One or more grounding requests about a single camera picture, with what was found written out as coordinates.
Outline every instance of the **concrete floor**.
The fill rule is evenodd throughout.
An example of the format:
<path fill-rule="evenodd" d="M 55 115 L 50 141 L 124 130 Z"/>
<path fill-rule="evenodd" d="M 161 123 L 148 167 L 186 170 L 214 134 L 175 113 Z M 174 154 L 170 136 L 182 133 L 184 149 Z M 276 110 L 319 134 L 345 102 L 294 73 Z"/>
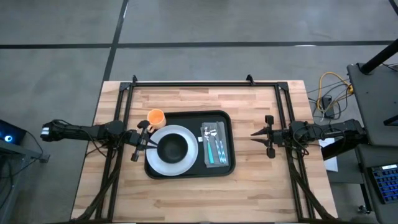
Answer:
<path fill-rule="evenodd" d="M 121 5 L 3 0 L 0 44 L 111 43 Z M 394 40 L 397 22 L 388 0 L 130 0 L 120 42 Z M 346 77 L 347 64 L 365 62 L 384 47 L 118 49 L 110 80 L 242 80 L 251 74 L 257 80 L 304 80 L 312 90 L 322 73 Z M 42 124 L 54 118 L 90 125 L 108 55 L 109 49 L 0 50 L 0 118 L 37 138 Z M 333 82 L 326 77 L 324 85 Z M 360 119 L 354 97 L 341 121 L 349 118 Z M 51 158 L 25 171 L 14 223 L 70 216 L 86 142 L 40 143 Z M 363 204 L 355 187 L 332 184 L 344 220 Z"/>

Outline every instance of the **white paper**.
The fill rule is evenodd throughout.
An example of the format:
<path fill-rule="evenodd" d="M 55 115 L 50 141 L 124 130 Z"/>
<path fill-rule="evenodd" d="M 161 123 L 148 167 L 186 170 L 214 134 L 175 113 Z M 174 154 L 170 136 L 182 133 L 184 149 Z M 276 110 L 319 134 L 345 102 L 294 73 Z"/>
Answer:
<path fill-rule="evenodd" d="M 335 142 L 334 138 L 327 138 L 325 140 L 319 140 L 319 145 L 322 147 L 326 147 L 327 145 L 330 145 Z M 333 172 L 338 172 L 338 167 L 337 167 L 337 158 L 333 157 L 328 160 L 324 161 L 326 170 L 328 171 L 333 171 Z"/>

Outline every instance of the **blue light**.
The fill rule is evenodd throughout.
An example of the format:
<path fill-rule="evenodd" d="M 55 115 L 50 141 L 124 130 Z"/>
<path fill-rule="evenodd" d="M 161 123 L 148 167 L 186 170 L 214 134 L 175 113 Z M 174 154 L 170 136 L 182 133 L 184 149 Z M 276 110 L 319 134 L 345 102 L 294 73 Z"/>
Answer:
<path fill-rule="evenodd" d="M 11 142 L 12 141 L 12 136 L 6 136 L 6 137 L 4 137 L 4 140 L 6 142 Z"/>

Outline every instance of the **black bowl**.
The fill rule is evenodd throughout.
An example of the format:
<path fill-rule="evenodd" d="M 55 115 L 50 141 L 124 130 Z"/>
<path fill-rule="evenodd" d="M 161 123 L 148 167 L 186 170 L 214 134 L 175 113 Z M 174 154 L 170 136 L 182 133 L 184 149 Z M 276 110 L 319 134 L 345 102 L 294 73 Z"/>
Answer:
<path fill-rule="evenodd" d="M 157 143 L 157 154 L 167 163 L 180 162 L 188 152 L 188 143 L 179 134 L 167 134 Z"/>

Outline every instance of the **yellow cable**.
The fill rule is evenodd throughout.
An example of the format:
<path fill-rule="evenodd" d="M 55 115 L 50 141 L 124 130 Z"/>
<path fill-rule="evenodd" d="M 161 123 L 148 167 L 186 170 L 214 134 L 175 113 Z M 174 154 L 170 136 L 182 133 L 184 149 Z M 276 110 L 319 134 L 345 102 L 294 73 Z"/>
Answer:
<path fill-rule="evenodd" d="M 346 82 L 346 81 L 345 81 L 343 78 L 341 78 L 339 75 L 337 75 L 337 74 L 334 73 L 334 72 L 326 72 L 326 73 L 324 73 L 324 74 L 321 76 L 321 78 L 319 79 L 319 92 L 318 92 L 318 99 L 317 99 L 317 108 L 318 108 L 318 110 L 320 110 L 320 111 L 323 111 L 323 110 L 321 109 L 319 103 L 320 103 L 321 94 L 322 94 L 322 80 L 323 80 L 323 77 L 325 77 L 325 75 L 334 75 L 334 76 L 336 76 L 336 77 L 339 78 L 342 82 L 344 82 L 344 84 L 347 86 L 348 92 L 350 93 L 350 95 L 354 93 L 354 88 L 353 88 L 353 86 L 352 86 L 351 84 L 349 84 L 348 82 Z"/>

